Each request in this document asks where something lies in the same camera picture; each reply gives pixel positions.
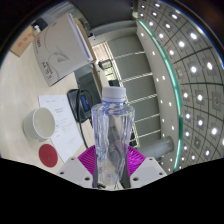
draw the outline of red disc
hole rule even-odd
[[[49,144],[45,144],[40,147],[39,157],[40,161],[47,167],[54,167],[58,162],[58,154]]]

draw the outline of plastic water bottle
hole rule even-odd
[[[103,87],[102,104],[91,109],[98,182],[106,186],[120,181],[127,159],[135,110],[125,104],[125,97],[123,87]]]

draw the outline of white mug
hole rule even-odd
[[[39,107],[27,115],[23,128],[26,136],[45,141],[54,134],[54,116],[47,108]]]

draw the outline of gray wall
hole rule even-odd
[[[144,51],[136,34],[108,41],[108,45],[115,58],[121,80],[136,78],[136,76],[151,73],[151,68],[145,53],[135,54],[136,52]],[[156,94],[152,76],[144,76],[125,81],[123,82],[123,86],[127,91],[128,102]],[[139,102],[131,103],[131,105],[135,108],[135,121],[159,114],[157,97],[144,99]],[[160,130],[160,117],[139,121],[136,122],[135,125],[138,136],[142,136]],[[140,146],[146,146],[160,138],[161,134],[158,132],[140,137],[139,143]]]

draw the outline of table surface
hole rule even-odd
[[[48,168],[39,159],[39,148],[43,144],[53,146],[51,140],[37,142],[23,132],[23,120],[32,110],[39,107],[39,95],[64,95],[70,89],[78,88],[74,73],[69,74],[49,87],[39,69],[33,46],[30,44],[21,57],[8,52],[0,70],[0,153],[2,158],[37,166],[50,173],[56,173],[63,161]],[[95,144],[92,126],[87,120],[82,124],[87,145]],[[85,151],[84,144],[71,156]]]

